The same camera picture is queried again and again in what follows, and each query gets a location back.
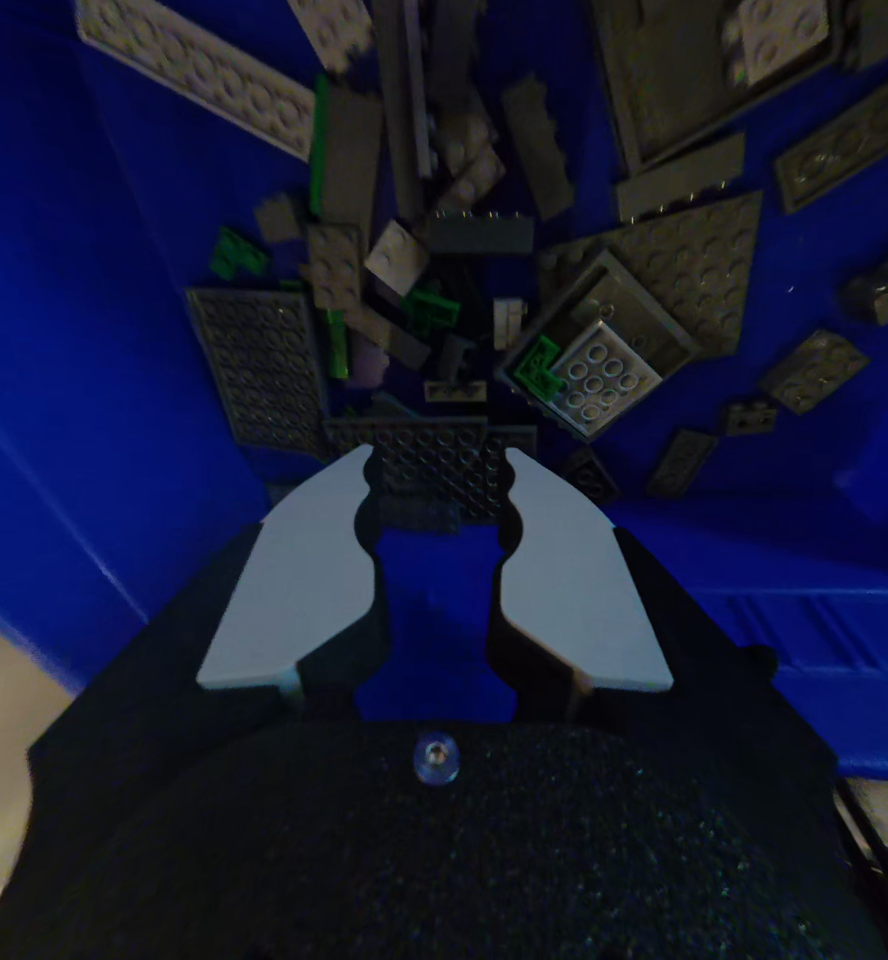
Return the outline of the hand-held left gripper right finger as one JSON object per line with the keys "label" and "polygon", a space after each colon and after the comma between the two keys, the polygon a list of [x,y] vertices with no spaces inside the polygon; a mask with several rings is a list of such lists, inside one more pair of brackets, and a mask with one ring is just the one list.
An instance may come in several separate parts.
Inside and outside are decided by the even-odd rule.
{"label": "hand-held left gripper right finger", "polygon": [[604,511],[510,447],[499,478],[488,665],[515,719],[572,719],[598,693],[666,694],[672,671]]}

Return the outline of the pile of grey building bricks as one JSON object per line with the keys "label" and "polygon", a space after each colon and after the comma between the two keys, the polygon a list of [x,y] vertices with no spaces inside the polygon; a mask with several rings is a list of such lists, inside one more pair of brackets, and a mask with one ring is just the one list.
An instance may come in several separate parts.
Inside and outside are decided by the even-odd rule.
{"label": "pile of grey building bricks", "polygon": [[473,256],[533,255],[541,308],[522,336],[498,357],[502,382],[549,424],[570,433],[592,460],[600,437],[681,370],[699,401],[723,400],[724,453],[718,433],[691,430],[670,414],[689,413],[668,400],[618,428],[620,453],[636,466],[637,449],[660,463],[647,495],[669,516],[705,524],[765,526],[777,522],[855,518],[888,521],[888,77],[874,86],[850,80],[862,97],[839,116],[786,144],[774,157],[774,199],[764,191],[720,195],[740,173],[692,146],[781,84],[762,93],[727,91],[723,66],[743,68],[751,30],[774,2],[750,2],[724,30],[725,2],[672,2],[651,22],[631,2],[592,2],[597,49],[606,60],[609,96],[630,116],[616,121],[629,168],[641,150],[643,175],[620,187],[651,186],[655,174],[683,174],[697,162],[700,184],[669,184],[629,209],[620,224],[534,251],[533,222],[479,206],[491,190],[490,149],[458,168],[441,200],[414,227],[391,221],[390,266],[414,254],[396,303],[373,310],[361,302],[364,259],[373,234],[378,160],[384,128],[398,120],[384,92],[346,88],[320,76],[316,92],[300,86],[159,2],[75,2],[78,36],[93,50],[129,66],[189,102],[310,163],[310,204],[327,203],[324,162],[348,169],[347,210],[316,209],[306,233],[308,290],[235,292],[242,271],[262,278],[269,256],[224,228],[211,271],[223,289],[189,289],[186,299],[235,440],[294,450],[325,460],[328,390],[313,321],[314,307],[335,308],[337,326],[382,344],[399,363],[427,366],[444,333],[465,326],[477,341],[493,325],[475,302]]}

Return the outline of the blue plastic bin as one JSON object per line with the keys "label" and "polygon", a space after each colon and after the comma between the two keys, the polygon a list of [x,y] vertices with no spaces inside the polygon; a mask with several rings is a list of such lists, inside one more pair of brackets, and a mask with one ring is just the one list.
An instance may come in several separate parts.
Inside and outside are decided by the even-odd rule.
{"label": "blue plastic bin", "polygon": [[[594,445],[609,512],[859,776],[888,776],[888,326],[837,291],[888,258],[888,158],[786,215],[787,147],[888,81],[835,66],[746,114],[764,192],[737,355]],[[222,226],[306,164],[0,2],[0,630],[72,691],[316,462],[235,443],[188,322]]]}

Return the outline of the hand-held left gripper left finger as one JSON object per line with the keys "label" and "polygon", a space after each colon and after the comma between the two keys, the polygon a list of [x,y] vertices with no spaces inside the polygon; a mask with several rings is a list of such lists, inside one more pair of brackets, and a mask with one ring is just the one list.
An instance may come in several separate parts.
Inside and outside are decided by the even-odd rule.
{"label": "hand-held left gripper left finger", "polygon": [[300,709],[352,701],[378,674],[392,645],[381,479],[381,454],[360,443],[270,511],[198,669],[201,689],[276,690]]}

